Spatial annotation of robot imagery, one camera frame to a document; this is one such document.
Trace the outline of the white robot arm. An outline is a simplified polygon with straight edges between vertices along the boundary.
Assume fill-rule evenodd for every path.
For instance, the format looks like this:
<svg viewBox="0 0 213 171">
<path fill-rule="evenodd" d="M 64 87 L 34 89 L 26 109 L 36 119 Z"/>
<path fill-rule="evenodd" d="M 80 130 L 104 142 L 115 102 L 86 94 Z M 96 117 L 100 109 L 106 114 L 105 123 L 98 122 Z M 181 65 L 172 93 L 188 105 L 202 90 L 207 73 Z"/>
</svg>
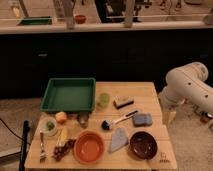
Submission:
<svg viewBox="0 0 213 171">
<path fill-rule="evenodd" d="M 166 74 L 166 86 L 158 95 L 165 125 L 171 123 L 175 108 L 186 100 L 213 115 L 213 87 L 205 83 L 208 75 L 207 67 L 201 62 L 176 67 Z"/>
</svg>

